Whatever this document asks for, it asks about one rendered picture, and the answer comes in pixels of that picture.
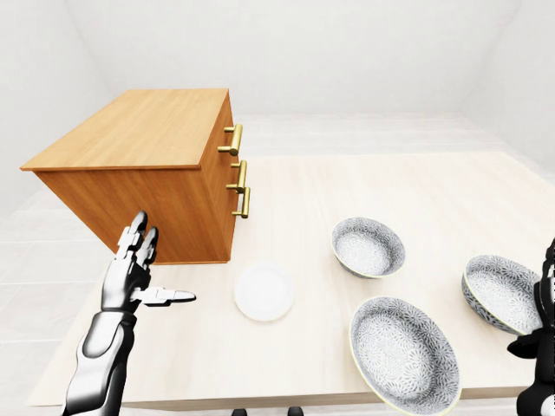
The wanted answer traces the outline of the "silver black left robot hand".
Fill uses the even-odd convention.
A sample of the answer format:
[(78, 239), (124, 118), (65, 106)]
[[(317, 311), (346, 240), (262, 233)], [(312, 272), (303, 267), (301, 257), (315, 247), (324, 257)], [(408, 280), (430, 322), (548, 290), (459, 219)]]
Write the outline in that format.
[(101, 292), (103, 311), (134, 313), (141, 305), (168, 307), (173, 303), (193, 302), (196, 295), (184, 290), (152, 287), (150, 266), (157, 256), (159, 231), (147, 228), (147, 213), (139, 211), (125, 227), (118, 250), (108, 266)]

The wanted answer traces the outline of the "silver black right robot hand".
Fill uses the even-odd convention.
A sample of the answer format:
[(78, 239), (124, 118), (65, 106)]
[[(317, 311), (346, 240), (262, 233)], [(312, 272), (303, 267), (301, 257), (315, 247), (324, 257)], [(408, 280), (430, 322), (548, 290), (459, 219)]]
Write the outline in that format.
[(555, 339), (555, 238), (546, 249), (545, 261), (542, 265), (542, 277), (534, 284), (533, 294), (536, 309), (541, 320), (541, 327), (533, 330), (529, 335), (521, 335), (512, 342), (507, 350), (523, 359), (543, 359), (549, 350), (553, 354)]

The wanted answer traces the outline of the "wooden cabinet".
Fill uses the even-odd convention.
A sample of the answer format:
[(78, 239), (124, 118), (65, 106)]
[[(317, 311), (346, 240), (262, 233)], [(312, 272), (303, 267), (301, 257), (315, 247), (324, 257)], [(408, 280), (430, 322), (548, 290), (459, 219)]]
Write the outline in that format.
[(159, 264), (225, 263), (200, 161), (225, 88), (125, 92), (25, 163), (110, 250), (139, 211)]

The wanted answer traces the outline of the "patterned black white bowl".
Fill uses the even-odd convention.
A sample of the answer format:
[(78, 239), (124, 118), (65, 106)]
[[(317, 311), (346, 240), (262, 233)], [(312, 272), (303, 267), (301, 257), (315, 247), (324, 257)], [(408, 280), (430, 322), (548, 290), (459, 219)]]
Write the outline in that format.
[(387, 225), (371, 218), (345, 218), (331, 233), (337, 261), (351, 274), (380, 279), (396, 273), (405, 263), (400, 237)]
[(349, 347), (372, 392), (404, 416), (445, 416), (460, 399), (454, 349), (409, 302), (390, 296), (363, 302), (349, 325)]
[(534, 301), (538, 274), (495, 255), (471, 258), (461, 279), (462, 294), (484, 321), (514, 335), (529, 335), (542, 326)]

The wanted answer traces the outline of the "white plate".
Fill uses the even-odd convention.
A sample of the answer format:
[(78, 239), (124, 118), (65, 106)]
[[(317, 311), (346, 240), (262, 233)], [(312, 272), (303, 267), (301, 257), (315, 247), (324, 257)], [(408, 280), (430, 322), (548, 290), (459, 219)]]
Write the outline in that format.
[(274, 322), (291, 310), (296, 293), (290, 273), (279, 263), (265, 261), (239, 274), (233, 294), (244, 316), (255, 322)]

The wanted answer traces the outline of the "wooden cabinet drawer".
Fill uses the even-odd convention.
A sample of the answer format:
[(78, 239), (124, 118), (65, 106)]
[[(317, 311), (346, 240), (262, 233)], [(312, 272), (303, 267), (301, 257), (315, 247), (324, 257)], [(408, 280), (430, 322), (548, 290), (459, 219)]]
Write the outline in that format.
[(211, 172), (218, 168), (219, 163), (229, 167), (231, 163), (238, 161), (237, 156), (218, 151), (219, 146), (229, 146), (231, 144), (232, 134), (226, 133), (225, 128), (233, 125), (230, 98), (229, 94), (226, 93), (200, 161), (203, 171)]
[(237, 177), (237, 170), (234, 168), (228, 168), (219, 179), (219, 184), (217, 187), (217, 191), (219, 192), (219, 220), (221, 223), (222, 235), (224, 240), (226, 261), (229, 261), (231, 259), (232, 240), (235, 226), (235, 217), (232, 215), (232, 212), (237, 209), (238, 194), (234, 190), (228, 190), (225, 186), (227, 184), (235, 183)]
[(227, 196), (232, 195), (232, 192), (228, 191), (225, 186), (233, 182), (232, 177), (235, 170), (230, 168), (230, 164), (237, 161), (237, 158), (232, 157), (229, 153), (220, 153), (218, 147), (229, 146), (231, 139), (232, 134), (225, 133), (224, 128), (212, 135), (206, 165), (208, 168), (209, 191), (218, 219), (221, 219), (225, 214)]

